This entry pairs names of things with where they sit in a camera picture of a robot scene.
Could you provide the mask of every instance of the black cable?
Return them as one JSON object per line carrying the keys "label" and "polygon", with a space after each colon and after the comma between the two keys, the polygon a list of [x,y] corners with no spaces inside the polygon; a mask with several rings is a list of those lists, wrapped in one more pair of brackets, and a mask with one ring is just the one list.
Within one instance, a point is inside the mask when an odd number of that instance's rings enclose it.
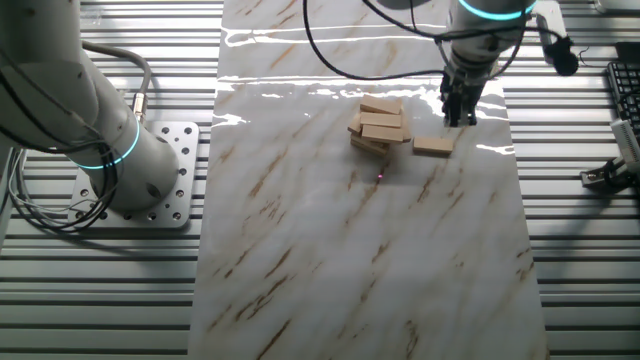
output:
{"label": "black cable", "polygon": [[586,62],[584,62],[584,59],[582,58],[582,54],[584,54],[584,53],[586,53],[587,51],[589,51],[589,49],[590,49],[590,48],[591,48],[591,46],[587,46],[587,48],[586,48],[586,49],[581,50],[581,51],[578,53],[578,58],[580,59],[580,62],[582,63],[582,66],[584,66],[584,67],[597,67],[597,66],[593,66],[593,65],[589,65],[589,64],[587,64]]}
{"label": "black cable", "polygon": [[483,35],[495,35],[497,33],[501,33],[501,32],[510,32],[513,30],[524,30],[524,31],[537,31],[539,33],[547,33],[547,34],[551,34],[555,37],[557,37],[558,39],[562,38],[562,35],[558,34],[557,32],[553,31],[553,30],[549,30],[549,29],[545,29],[545,28],[541,28],[541,27],[530,27],[530,26],[507,26],[507,27],[502,27],[502,28],[497,28],[497,29],[486,29],[486,30],[464,30],[464,31],[449,31],[449,32],[445,32],[445,33],[428,33],[428,32],[424,32],[421,30],[417,30],[417,29],[412,29],[409,26],[406,26],[405,24],[399,22],[398,20],[390,17],[389,15],[385,14],[384,12],[382,12],[380,9],[378,9],[375,5],[373,5],[371,3],[371,1],[369,0],[362,0],[362,2],[365,3],[365,5],[367,5],[367,7],[369,7],[369,9],[371,9],[373,12],[375,12],[376,14],[378,14],[378,16],[382,17],[383,19],[387,20],[388,22],[404,29],[407,31],[410,31],[414,34],[418,34],[430,39],[433,39],[436,42],[442,42],[442,41],[451,41],[451,40],[460,40],[460,39],[469,39],[469,38],[474,38],[474,37],[478,37],[478,36],[483,36]]}
{"label": "black cable", "polygon": [[409,6],[411,7],[411,23],[413,24],[413,29],[418,30],[418,26],[416,26],[416,17],[413,14],[413,0],[409,0]]}
{"label": "black cable", "polygon": [[51,96],[46,90],[44,90],[40,85],[38,85],[35,81],[33,81],[25,72],[16,64],[13,59],[7,55],[6,51],[0,46],[0,57],[4,58],[4,60],[11,66],[11,68],[20,75],[24,81],[26,81],[31,87],[33,87],[36,91],[38,91],[42,96],[44,96],[49,102],[55,105],[60,111],[62,111],[67,116],[72,116],[73,112],[67,109],[62,103],[60,103],[56,98]]}
{"label": "black cable", "polygon": [[20,111],[22,111],[22,113],[27,117],[27,119],[29,119],[29,121],[33,125],[35,125],[35,127],[37,127],[38,130],[42,131],[43,134],[47,135],[51,139],[63,145],[71,146],[71,144],[69,144],[67,141],[62,140],[56,135],[52,134],[49,130],[47,130],[46,127],[44,127],[44,125],[42,125],[40,121],[38,121],[38,119],[36,119],[36,117],[33,115],[31,110],[29,110],[29,108],[27,108],[24,102],[22,102],[22,99],[20,99],[20,97],[18,96],[18,94],[16,93],[16,91],[11,86],[11,84],[9,83],[9,81],[7,80],[7,78],[4,76],[2,72],[0,72],[0,84],[2,85],[2,87],[4,87],[5,91],[9,94],[9,97],[11,97],[11,100],[13,100],[16,106],[20,108]]}
{"label": "black cable", "polygon": [[92,141],[88,141],[87,143],[84,143],[82,145],[78,145],[78,146],[72,146],[69,148],[64,148],[64,149],[50,149],[50,148],[46,148],[40,145],[36,145],[28,140],[25,140],[15,134],[13,134],[11,131],[5,129],[4,127],[0,126],[0,133],[6,137],[8,137],[9,139],[13,140],[15,143],[17,143],[18,145],[25,147],[25,148],[30,148],[33,150],[37,150],[43,153],[47,153],[47,154],[71,154],[71,153],[75,153],[75,152],[79,152],[82,150],[86,150],[88,148],[91,148],[93,146],[99,145],[99,144],[103,144],[104,141],[103,140],[92,140]]}
{"label": "black cable", "polygon": [[349,74],[347,72],[344,72],[336,68],[324,57],[324,55],[322,55],[322,53],[320,52],[320,49],[318,49],[318,46],[316,45],[315,40],[313,40],[313,35],[311,35],[311,26],[309,25],[309,12],[308,12],[307,2],[308,0],[302,0],[302,18],[304,20],[304,29],[305,29],[305,32],[307,33],[309,44],[311,45],[311,48],[313,49],[313,52],[316,54],[318,59],[320,59],[320,61],[326,67],[331,69],[331,71],[335,72],[336,74],[344,76],[349,79],[353,79],[353,80],[366,80],[366,81],[391,80],[391,79],[400,79],[408,76],[422,76],[422,75],[433,75],[433,74],[443,75],[444,74],[444,71],[442,70],[424,70],[424,71],[414,71],[410,73],[397,74],[397,75],[366,77],[366,76]]}
{"label": "black cable", "polygon": [[0,207],[0,216],[2,216],[2,213],[4,212],[4,208],[7,206],[7,201],[9,200],[9,197],[11,194],[11,192],[9,191],[9,186],[11,186],[11,184],[9,183],[9,180],[11,179],[10,177],[10,174],[12,171],[11,169],[13,169],[13,166],[15,166],[15,159],[17,157],[18,157],[18,152],[16,151],[16,149],[12,148],[11,155],[7,160],[7,173],[5,174],[5,176],[7,177],[7,188],[5,189],[4,196],[2,198],[2,207]]}
{"label": "black cable", "polygon": [[[107,164],[113,163],[112,151],[110,151],[109,147],[106,144],[103,144],[100,148],[100,152],[101,152],[101,158],[106,157],[106,161],[103,161],[103,164],[105,165],[103,166],[104,183],[101,189],[101,193],[98,195],[99,198],[103,198],[106,195],[107,191],[109,191],[108,190],[108,185],[110,182],[109,176],[113,177],[113,180],[114,180],[113,186],[117,185],[118,178],[117,178],[116,166],[115,165],[107,166]],[[16,180],[17,180],[16,182],[17,182],[18,194],[19,194],[18,197],[24,200],[24,198],[26,197],[24,195],[26,192],[26,189],[22,187],[24,180],[22,178],[22,173],[19,169],[16,172]],[[17,209],[20,215],[29,224],[39,229],[47,230],[47,231],[58,233],[58,234],[70,234],[70,233],[80,232],[82,230],[89,228],[91,225],[93,225],[100,218],[100,215],[102,214],[102,212],[109,207],[109,205],[113,201],[113,198],[115,197],[115,192],[116,192],[116,189],[111,190],[111,194],[109,195],[106,201],[99,201],[95,203],[95,206],[90,211],[88,211],[87,213],[84,213],[75,221],[69,222],[64,225],[52,225],[45,220],[45,217],[39,212],[39,210],[30,206],[29,204],[22,204],[22,206],[24,206],[24,208],[29,212],[29,215],[31,215],[31,216],[28,216],[25,212],[22,211],[22,209],[20,208],[21,205],[13,197],[11,198],[11,201],[13,202],[14,207]],[[78,227],[72,230],[67,230],[83,222],[87,222],[87,223],[82,225],[81,227]]]}
{"label": "black cable", "polygon": [[82,41],[82,48],[100,54],[126,58],[129,59],[132,63],[141,67],[144,71],[144,75],[142,77],[142,84],[140,85],[140,90],[138,90],[138,92],[143,94],[147,93],[147,90],[149,89],[149,82],[151,82],[151,67],[149,66],[149,63],[147,62],[147,60],[145,60],[145,58],[128,50],[119,49],[112,46],[94,44],[85,40]]}

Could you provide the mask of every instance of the cable connector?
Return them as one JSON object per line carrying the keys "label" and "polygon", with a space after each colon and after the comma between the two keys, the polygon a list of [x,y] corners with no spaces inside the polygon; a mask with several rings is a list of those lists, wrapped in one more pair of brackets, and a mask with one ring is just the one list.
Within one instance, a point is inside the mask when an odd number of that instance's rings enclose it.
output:
{"label": "cable connector", "polygon": [[144,124],[147,117],[147,96],[143,93],[136,93],[133,96],[133,114],[140,124]]}

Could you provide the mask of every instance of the black keyboard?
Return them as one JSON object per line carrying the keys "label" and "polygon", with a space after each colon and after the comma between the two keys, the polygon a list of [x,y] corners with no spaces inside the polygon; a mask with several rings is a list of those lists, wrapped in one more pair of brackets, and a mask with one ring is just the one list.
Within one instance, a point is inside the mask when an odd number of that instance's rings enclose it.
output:
{"label": "black keyboard", "polygon": [[[640,135],[640,64],[612,62],[607,66],[607,73],[613,99],[618,104],[618,116],[630,121],[633,132]],[[625,96],[632,92],[637,94]]]}

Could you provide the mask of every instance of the wooden block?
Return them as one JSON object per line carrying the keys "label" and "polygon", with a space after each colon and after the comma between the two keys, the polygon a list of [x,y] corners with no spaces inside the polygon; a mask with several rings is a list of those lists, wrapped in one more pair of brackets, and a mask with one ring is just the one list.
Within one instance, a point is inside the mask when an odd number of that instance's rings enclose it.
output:
{"label": "wooden block", "polygon": [[371,95],[364,95],[360,102],[360,110],[381,114],[400,114],[400,104],[391,100],[374,98]]}
{"label": "wooden block", "polygon": [[360,123],[362,125],[386,126],[393,128],[402,127],[402,117],[400,115],[360,113]]}
{"label": "wooden block", "polygon": [[402,129],[362,125],[362,138],[386,144],[402,144]]}
{"label": "wooden block", "polygon": [[413,151],[449,155],[453,151],[453,140],[417,136],[413,139]]}
{"label": "wooden block", "polygon": [[351,145],[379,156],[387,155],[390,147],[389,144],[381,144],[364,140],[357,135],[351,135]]}
{"label": "wooden block", "polygon": [[400,116],[402,117],[402,142],[410,142],[411,141],[411,126],[409,125],[409,119],[407,115],[404,113],[404,106],[400,107]]}
{"label": "wooden block", "polygon": [[362,131],[362,125],[360,125],[360,113],[357,113],[356,116],[353,117],[353,120],[351,120],[351,124],[349,124],[347,130],[353,134],[360,134]]}

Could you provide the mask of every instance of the marble surface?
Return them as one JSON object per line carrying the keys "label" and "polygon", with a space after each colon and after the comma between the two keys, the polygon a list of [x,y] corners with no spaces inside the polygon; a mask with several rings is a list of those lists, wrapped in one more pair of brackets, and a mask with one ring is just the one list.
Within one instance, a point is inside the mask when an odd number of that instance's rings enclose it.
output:
{"label": "marble surface", "polygon": [[[418,23],[444,30],[447,7],[418,8]],[[340,78],[311,51],[301,8],[225,3],[190,356],[547,358],[500,83],[487,84],[478,126],[446,129],[439,77]],[[310,10],[321,50],[344,70],[442,66],[431,42],[358,1]],[[454,139],[453,154],[350,146],[363,93],[402,98],[414,136]]]}

